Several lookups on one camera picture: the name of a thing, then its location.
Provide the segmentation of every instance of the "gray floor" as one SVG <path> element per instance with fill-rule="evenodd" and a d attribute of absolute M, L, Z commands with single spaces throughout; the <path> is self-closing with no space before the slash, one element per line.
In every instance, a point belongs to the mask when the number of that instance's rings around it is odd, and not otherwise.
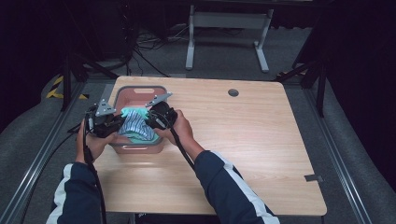
<path fill-rule="evenodd" d="M 160 49 L 142 51 L 144 56 L 158 69 L 173 77 L 198 77 L 237 80 L 268 81 L 276 74 L 289 71 L 291 64 L 302 47 L 309 29 L 270 30 L 264 44 L 264 53 L 270 72 L 264 74 L 259 66 L 252 42 L 257 32 L 243 31 L 230 35 L 221 31 L 202 31 L 196 36 L 194 67 L 191 71 L 184 69 L 188 42 L 180 39 Z M 144 62 L 138 55 L 130 62 L 134 76 L 160 76 L 158 72 Z M 124 76 L 125 67 L 114 72 Z M 0 211 L 5 211 L 8 202 L 26 170 L 31 165 L 37 152 L 49 136 L 53 124 L 60 114 L 62 100 L 47 99 L 45 96 L 53 83 L 49 82 L 42 91 L 42 102 L 15 119 L 0 135 Z M 313 90 L 302 90 L 295 85 L 298 78 L 285 82 L 286 94 L 302 134 L 306 150 L 316 175 L 321 175 L 324 182 L 319 183 L 323 198 L 328 207 L 324 217 L 326 223 L 396 223 L 396 194 L 389 187 L 382 175 L 376 170 L 362 147 L 359 138 L 349 125 L 343 110 L 327 84 L 325 95 L 325 119 L 318 119 L 310 101 Z M 112 84 L 101 75 L 91 75 L 82 93 L 90 95 L 88 100 L 77 100 L 70 112 L 65 115 L 65 122 L 60 127 L 53 147 L 65 137 L 66 131 L 78 124 L 89 105 L 97 103 L 103 94 L 106 84 Z M 323 132 L 320 123 L 325 123 L 339 155 L 341 156 L 354 189 L 359 198 L 350 198 L 343 177 L 332 159 L 329 136 Z M 74 137 L 67 140 L 53 155 L 39 178 L 34 196 L 24 223 L 44 223 L 50 213 L 53 192 L 60 180 L 63 167 L 75 156 Z M 361 214 L 352 206 L 353 202 L 363 204 L 363 211 L 369 220 L 361 221 Z M 13 223 L 20 222 L 21 212 Z M 280 217 L 282 223 L 320 223 L 320 217 Z M 109 223 L 127 223 L 127 214 L 108 214 Z"/>

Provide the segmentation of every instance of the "metal frame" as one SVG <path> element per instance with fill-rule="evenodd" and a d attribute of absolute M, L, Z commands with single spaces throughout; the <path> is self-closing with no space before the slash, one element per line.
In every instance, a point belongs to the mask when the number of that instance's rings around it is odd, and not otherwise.
<path fill-rule="evenodd" d="M 256 50 L 262 71 L 268 73 L 269 68 L 265 60 L 264 52 L 262 51 L 262 46 L 268 33 L 273 12 L 272 9 L 268 10 L 266 14 L 195 12 L 194 5 L 191 5 L 189 21 L 190 40 L 187 48 L 186 69 L 192 69 L 195 47 L 195 27 L 244 28 L 262 30 L 260 40 L 254 42 L 254 49 Z"/>

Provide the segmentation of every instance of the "camera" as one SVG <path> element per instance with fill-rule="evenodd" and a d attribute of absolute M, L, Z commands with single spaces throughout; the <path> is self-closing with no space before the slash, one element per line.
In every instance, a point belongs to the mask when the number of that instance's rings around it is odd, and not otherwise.
<path fill-rule="evenodd" d="M 145 122 L 152 129 L 165 130 L 171 128 L 176 119 L 177 113 L 175 109 L 170 107 L 165 101 L 161 101 L 148 111 L 148 118 Z"/>
<path fill-rule="evenodd" d="M 111 133 L 117 132 L 122 127 L 125 118 L 121 115 L 114 116 L 115 112 L 116 109 L 105 100 L 98 105 L 91 106 L 85 118 L 85 127 L 88 127 L 88 132 L 100 138 L 106 138 Z"/>

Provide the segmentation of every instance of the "metal bar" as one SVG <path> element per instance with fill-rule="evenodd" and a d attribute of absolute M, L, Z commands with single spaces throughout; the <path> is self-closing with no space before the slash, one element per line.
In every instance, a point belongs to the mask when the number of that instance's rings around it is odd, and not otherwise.
<path fill-rule="evenodd" d="M 329 156 L 332 160 L 332 164 L 335 168 L 335 171 L 338 174 L 338 177 L 340 178 L 341 184 L 344 188 L 344 191 L 346 192 L 346 196 L 350 202 L 350 205 L 352 207 L 353 212 L 355 213 L 357 220 L 361 224 L 366 224 L 366 223 L 371 224 L 372 221 L 366 211 L 366 208 L 364 207 L 364 204 L 361 200 L 361 196 L 359 195 L 358 190 L 356 189 L 355 182 L 353 181 L 352 176 L 350 175 L 347 166 L 345 165 L 341 157 L 337 145 L 334 143 L 334 140 L 332 139 L 332 134 L 329 131 L 326 121 L 324 118 L 321 118 L 320 115 L 318 114 L 318 111 L 316 109 L 315 96 L 313 92 L 310 90 L 304 90 L 304 95 L 308 100 L 308 103 L 313 113 L 315 114 L 315 118 L 318 122 L 318 125 L 322 130 L 323 135 L 326 139 L 326 143 L 329 149 Z"/>
<path fill-rule="evenodd" d="M 70 105 L 66 108 L 64 112 L 61 112 L 58 118 L 55 120 L 51 130 L 49 131 L 48 137 L 46 138 L 42 147 L 35 156 L 35 159 L 33 160 L 31 166 L 26 171 L 25 176 L 20 183 L 20 186 L 14 193 L 11 201 L 8 203 L 6 210 L 0 217 L 0 224 L 13 223 L 14 218 L 20 212 L 25 200 L 27 199 L 30 192 L 33 190 L 33 185 L 37 181 L 38 174 L 40 174 L 44 169 L 44 163 L 50 156 L 55 140 L 58 137 L 59 131 L 61 130 L 64 121 L 66 120 L 66 117 L 72 108 L 72 105 L 76 102 L 79 95 L 82 93 L 84 86 L 84 83 L 76 84 Z"/>

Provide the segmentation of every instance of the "wooden table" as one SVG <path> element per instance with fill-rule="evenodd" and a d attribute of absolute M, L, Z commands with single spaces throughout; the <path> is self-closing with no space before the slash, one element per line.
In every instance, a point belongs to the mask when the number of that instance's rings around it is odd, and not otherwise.
<path fill-rule="evenodd" d="M 324 216 L 327 208 L 283 86 L 275 82 L 119 77 L 123 86 L 161 85 L 168 104 L 190 120 L 195 139 L 232 161 L 276 215 Z M 229 89 L 239 95 L 232 97 Z M 112 212 L 214 214 L 194 172 L 165 140 L 159 154 L 117 154 L 107 146 L 95 162 Z"/>

